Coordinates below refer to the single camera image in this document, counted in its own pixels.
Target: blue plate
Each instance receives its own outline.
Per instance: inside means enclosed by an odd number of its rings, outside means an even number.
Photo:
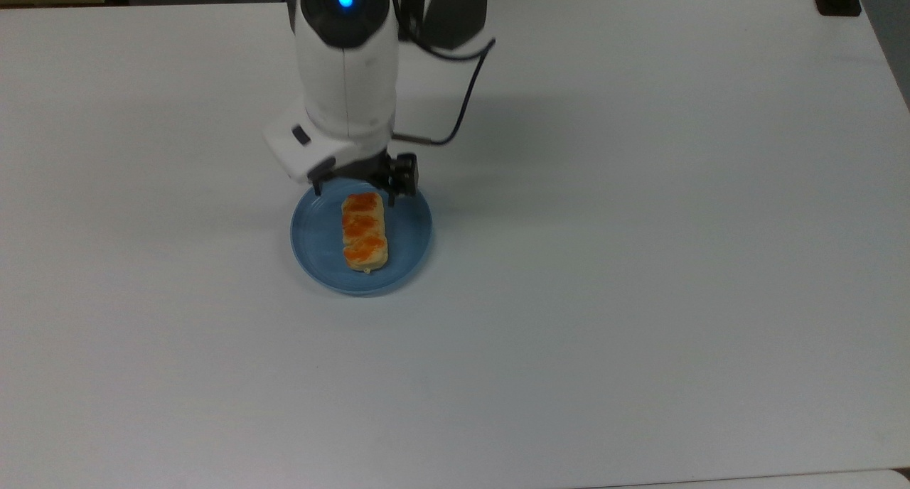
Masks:
[[[389,261],[365,274],[345,263],[341,242],[341,203],[350,194],[378,192],[386,208]],[[333,179],[322,185],[321,197],[310,188],[296,205],[290,221],[290,245],[300,267],[328,288],[350,295],[386,294],[418,272],[429,252],[433,219],[420,191],[401,195],[389,207],[389,195],[364,181]]]

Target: black cable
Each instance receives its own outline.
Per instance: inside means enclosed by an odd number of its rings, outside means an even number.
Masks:
[[[496,40],[490,42],[490,46],[496,44]],[[477,65],[474,67],[474,74],[471,75],[471,83],[468,84],[468,91],[464,94],[464,100],[461,101],[461,111],[458,113],[458,119],[455,120],[455,127],[452,127],[452,132],[449,133],[445,139],[434,140],[429,139],[429,137],[420,137],[420,136],[410,136],[407,134],[399,134],[397,132],[392,133],[392,138],[400,141],[413,142],[418,144],[426,144],[432,146],[442,146],[448,144],[452,139],[455,139],[455,135],[458,134],[458,129],[461,128],[461,120],[464,119],[464,112],[468,110],[468,102],[471,100],[471,91],[474,90],[474,82],[477,81],[477,75],[481,73],[481,66],[483,65],[484,59],[487,58],[487,53],[490,51],[485,51],[481,54],[480,58],[477,60]]]
[[[405,33],[406,37],[410,39],[414,45],[418,45],[419,48],[424,52],[430,55],[434,55],[436,58],[441,58],[445,61],[465,62],[472,59],[477,59],[477,65],[474,67],[474,74],[471,75],[471,81],[468,84],[468,90],[465,91],[464,100],[461,101],[461,111],[459,111],[458,119],[455,120],[455,127],[452,127],[452,132],[449,133],[445,139],[435,140],[430,139],[429,137],[412,136],[409,134],[400,134],[397,132],[392,133],[392,138],[400,141],[425,144],[430,146],[442,146],[448,144],[452,139],[455,139],[455,135],[458,134],[458,130],[461,128],[461,120],[464,119],[464,113],[466,110],[468,110],[468,102],[471,101],[471,91],[474,91],[474,83],[477,81],[477,75],[481,73],[481,67],[483,65],[484,59],[486,59],[487,55],[490,54],[490,49],[496,45],[496,38],[490,39],[490,43],[473,54],[449,55],[443,54],[442,52],[436,52],[432,46],[427,45],[422,40],[418,39],[418,36],[416,36],[415,33],[410,30],[410,22],[401,16],[401,6],[399,4],[399,0],[392,0],[392,8],[395,10],[395,19],[397,19],[397,22],[402,27],[401,30]]]

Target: white table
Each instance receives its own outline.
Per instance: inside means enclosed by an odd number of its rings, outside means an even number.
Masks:
[[[395,294],[293,259],[283,4],[0,11],[0,485],[910,466],[910,114],[812,0],[495,0]],[[404,50],[399,126],[471,69]],[[406,146],[394,146],[406,149]]]

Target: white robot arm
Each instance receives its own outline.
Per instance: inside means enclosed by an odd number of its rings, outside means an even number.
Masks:
[[[410,1],[289,0],[303,95],[264,129],[264,137],[290,178],[309,182],[317,195],[323,182],[337,177],[370,182],[389,192],[392,201],[396,195],[414,195],[416,156],[391,158],[387,144],[393,137],[444,144],[393,133],[400,36],[451,60],[480,63],[492,46],[467,56],[442,54],[433,46],[455,48],[472,38],[483,26],[487,0],[432,0],[425,14],[423,0]],[[433,9],[433,4],[443,6]],[[472,7],[452,11],[464,4]],[[466,20],[459,22],[459,15]],[[430,42],[414,32],[424,21]],[[457,125],[463,116],[464,107]]]

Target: orange topping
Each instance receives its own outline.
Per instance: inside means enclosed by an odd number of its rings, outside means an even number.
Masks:
[[[364,233],[373,230],[379,223],[373,217],[366,215],[346,215],[341,218],[341,227],[344,234],[349,237],[360,237]]]
[[[344,210],[349,213],[368,213],[368,211],[376,210],[376,193],[364,192],[364,194],[349,195]]]
[[[373,252],[376,252],[378,249],[384,249],[385,247],[386,242],[379,237],[364,237],[353,245],[345,248],[344,256],[352,262],[364,262],[370,258],[370,256],[373,256]]]

